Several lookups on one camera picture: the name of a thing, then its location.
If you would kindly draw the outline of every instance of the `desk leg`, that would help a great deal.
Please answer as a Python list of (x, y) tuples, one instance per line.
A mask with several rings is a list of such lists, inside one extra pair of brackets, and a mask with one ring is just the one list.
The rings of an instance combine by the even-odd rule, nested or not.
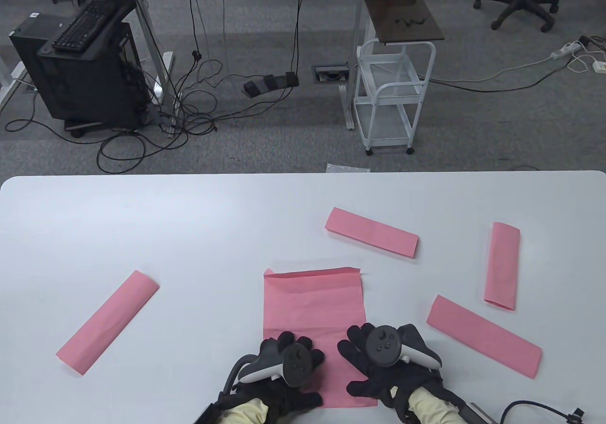
[(15, 79), (22, 79), (26, 74), (26, 67), (23, 62), (19, 61), (13, 72), (9, 72), (2, 57), (0, 57), (0, 111), (4, 108), (4, 105), (9, 101), (9, 97), (15, 93), (19, 82)]
[(351, 101), (353, 100), (354, 93), (354, 80), (357, 65), (357, 42), (360, 38), (360, 19), (362, 17), (362, 4), (364, 0), (357, 0), (356, 3), (356, 15), (353, 21), (353, 53), (351, 54), (350, 60), (347, 62), (349, 65), (349, 79), (346, 85), (339, 85), (339, 93), (341, 98), (341, 104), (343, 106), (343, 113), (345, 115), (345, 123), (349, 130), (355, 128), (353, 123), (353, 116), (351, 114)]
[(160, 46), (154, 39), (156, 34), (153, 30), (152, 19), (143, 0), (137, 0), (136, 12), (151, 61), (156, 68), (156, 73), (158, 73), (156, 83), (154, 84), (154, 94), (161, 103), (164, 95), (170, 94), (168, 79), (174, 54), (173, 52), (165, 52), (163, 54), (160, 52)]

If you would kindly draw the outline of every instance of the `pink paper strip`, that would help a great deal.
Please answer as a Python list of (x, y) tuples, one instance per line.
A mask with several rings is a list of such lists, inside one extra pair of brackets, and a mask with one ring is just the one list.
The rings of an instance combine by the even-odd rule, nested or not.
[(419, 237), (352, 212), (334, 208), (326, 221), (326, 229), (366, 244), (410, 258), (415, 257)]
[(347, 383), (366, 380), (337, 351), (337, 343), (347, 338), (347, 328), (366, 322), (360, 270), (304, 271), (264, 277), (265, 305), (263, 337), (277, 337), (282, 331), (312, 339), (326, 357), (314, 373), (310, 390), (319, 391), (326, 408), (376, 406), (372, 398), (352, 397)]
[(490, 239), (489, 270), (484, 300), (503, 309), (516, 309), (520, 231), (495, 222)]
[(535, 378), (541, 349), (470, 310), (437, 295), (427, 324), (501, 364)]
[(84, 375), (160, 286), (135, 271), (57, 352)]

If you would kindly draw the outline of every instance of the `yellow sleeve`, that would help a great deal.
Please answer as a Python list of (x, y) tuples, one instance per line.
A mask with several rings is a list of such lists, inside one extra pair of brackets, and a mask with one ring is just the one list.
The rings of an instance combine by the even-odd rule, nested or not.
[(264, 424), (267, 418), (267, 405), (259, 398), (223, 411), (217, 424)]
[(417, 388), (410, 395), (409, 410), (415, 413), (421, 424), (467, 424), (457, 407), (437, 398), (425, 388)]

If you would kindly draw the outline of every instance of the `hand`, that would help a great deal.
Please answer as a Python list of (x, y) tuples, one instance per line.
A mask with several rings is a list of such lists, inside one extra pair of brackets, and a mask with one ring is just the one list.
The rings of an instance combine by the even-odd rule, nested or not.
[[(270, 341), (273, 343), (276, 342), (275, 339), (264, 340), (261, 342), (259, 351), (263, 348), (264, 344)], [(294, 344), (294, 342), (293, 333), (290, 331), (283, 332), (277, 338), (278, 351), (281, 353), (286, 347)], [(308, 337), (300, 337), (296, 342), (305, 346), (310, 351), (312, 370), (316, 370), (324, 361), (324, 353), (320, 350), (312, 350), (312, 340)], [(266, 378), (254, 383), (238, 383), (233, 389), (236, 391), (235, 394), (220, 394), (219, 400), (210, 405), (197, 419), (195, 424), (214, 424), (221, 414), (229, 415), (229, 411), (244, 406), (243, 404), (253, 403), (251, 401), (254, 399), (260, 400), (262, 406), (255, 406), (256, 408), (252, 412), (246, 410), (245, 413), (238, 413), (240, 416), (238, 419), (239, 423), (243, 422), (241, 419), (242, 415), (246, 415), (247, 418), (253, 415), (254, 418), (251, 419), (250, 424), (276, 424), (279, 417), (286, 416), (293, 411), (308, 411), (322, 406), (323, 403), (322, 396), (317, 392), (303, 393), (299, 391), (299, 388), (292, 388), (286, 385), (283, 378), (276, 380)]]
[[(362, 327), (352, 326), (347, 329), (347, 338), (337, 345), (339, 353), (347, 359), (356, 369), (368, 377), (364, 381), (351, 381), (347, 385), (347, 392), (352, 396), (377, 398), (387, 407), (394, 408), (402, 422), (414, 414), (409, 411), (409, 397), (419, 387), (426, 388), (431, 394), (442, 400), (459, 406), (460, 398), (442, 386), (442, 377), (437, 370), (429, 370), (413, 362), (397, 361), (390, 367), (374, 365), (366, 355), (366, 340), (374, 329), (370, 323)], [(408, 337), (420, 338), (420, 334), (413, 325), (398, 328), (398, 333)]]

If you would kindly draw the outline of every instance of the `keyboard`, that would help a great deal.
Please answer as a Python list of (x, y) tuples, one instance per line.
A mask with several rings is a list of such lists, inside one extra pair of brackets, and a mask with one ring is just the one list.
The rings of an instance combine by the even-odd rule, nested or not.
[(119, 5), (112, 0), (91, 0), (76, 17), (63, 28), (53, 41), (53, 48), (61, 52), (81, 53), (112, 19)]

